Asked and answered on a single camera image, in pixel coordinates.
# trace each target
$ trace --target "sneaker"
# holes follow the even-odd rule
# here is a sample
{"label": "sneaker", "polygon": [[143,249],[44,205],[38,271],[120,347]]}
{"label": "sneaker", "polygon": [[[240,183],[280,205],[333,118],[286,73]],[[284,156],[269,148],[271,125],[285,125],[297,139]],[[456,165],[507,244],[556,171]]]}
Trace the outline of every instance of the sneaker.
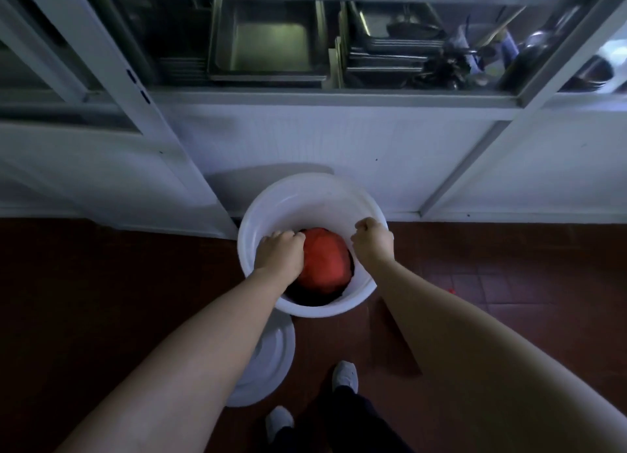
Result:
{"label": "sneaker", "polygon": [[274,441],[277,433],[284,428],[294,428],[294,417],[288,409],[279,405],[266,417],[266,433],[268,434],[268,444]]}
{"label": "sneaker", "polygon": [[333,379],[331,380],[332,389],[335,390],[341,385],[346,385],[350,387],[355,394],[357,393],[359,380],[357,379],[357,368],[352,362],[340,361],[333,370]]}

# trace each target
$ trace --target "cabinet door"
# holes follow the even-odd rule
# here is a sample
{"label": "cabinet door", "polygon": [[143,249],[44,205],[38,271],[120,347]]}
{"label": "cabinet door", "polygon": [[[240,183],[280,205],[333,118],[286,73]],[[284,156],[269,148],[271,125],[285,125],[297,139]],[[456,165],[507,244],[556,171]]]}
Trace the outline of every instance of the cabinet door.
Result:
{"label": "cabinet door", "polygon": [[508,213],[527,214],[523,220],[551,215],[537,220],[555,222],[624,220],[625,128],[625,112],[543,110],[526,127],[520,143],[437,212],[467,212],[471,219],[478,213]]}
{"label": "cabinet door", "polygon": [[101,223],[236,237],[233,221],[209,185],[190,191],[172,171],[181,165],[198,171],[186,154],[140,133],[5,122],[0,123],[0,159]]}

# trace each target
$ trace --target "white bucket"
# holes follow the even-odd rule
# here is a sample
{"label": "white bucket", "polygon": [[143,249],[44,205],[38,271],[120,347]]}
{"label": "white bucket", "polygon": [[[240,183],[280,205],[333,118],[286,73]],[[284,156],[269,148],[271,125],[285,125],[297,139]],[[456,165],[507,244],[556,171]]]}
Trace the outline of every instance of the white bucket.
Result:
{"label": "white bucket", "polygon": [[326,318],[357,306],[376,288],[374,280],[359,263],[350,236],[355,223],[373,217],[388,227],[374,199],[362,188],[339,177],[323,173],[304,173],[275,182],[258,195],[248,207],[239,227],[239,263],[248,276],[255,265],[257,245],[274,230],[302,230],[323,227],[341,235],[355,260],[355,275],[342,296],[325,306],[302,306],[285,296],[276,308],[303,318]]}

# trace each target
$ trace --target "shoe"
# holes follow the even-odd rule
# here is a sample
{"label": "shoe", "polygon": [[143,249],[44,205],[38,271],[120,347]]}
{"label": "shoe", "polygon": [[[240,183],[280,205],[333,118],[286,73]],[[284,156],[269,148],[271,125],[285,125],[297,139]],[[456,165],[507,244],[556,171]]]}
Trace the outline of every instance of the shoe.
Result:
{"label": "shoe", "polygon": [[266,417],[268,444],[272,444],[277,433],[284,427],[294,428],[294,417],[288,409],[279,405]]}
{"label": "shoe", "polygon": [[357,379],[357,368],[355,364],[347,361],[340,361],[333,370],[333,379],[331,387],[333,390],[341,385],[346,385],[352,389],[355,394],[359,387],[359,379]]}

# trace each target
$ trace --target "white cabinet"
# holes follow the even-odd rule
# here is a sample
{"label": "white cabinet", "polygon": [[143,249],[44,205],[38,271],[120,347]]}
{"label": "white cabinet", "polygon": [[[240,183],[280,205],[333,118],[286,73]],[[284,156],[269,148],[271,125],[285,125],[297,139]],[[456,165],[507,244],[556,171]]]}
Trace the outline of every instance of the white cabinet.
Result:
{"label": "white cabinet", "polygon": [[430,218],[627,222],[626,129],[626,112],[540,111]]}
{"label": "white cabinet", "polygon": [[169,118],[232,215],[295,173],[353,180],[389,219],[408,219],[492,126],[412,108],[215,106]]}
{"label": "white cabinet", "polygon": [[79,126],[0,123],[0,160],[93,220],[117,228],[235,238],[208,185],[188,190],[175,173],[193,164],[180,147],[140,133]]}

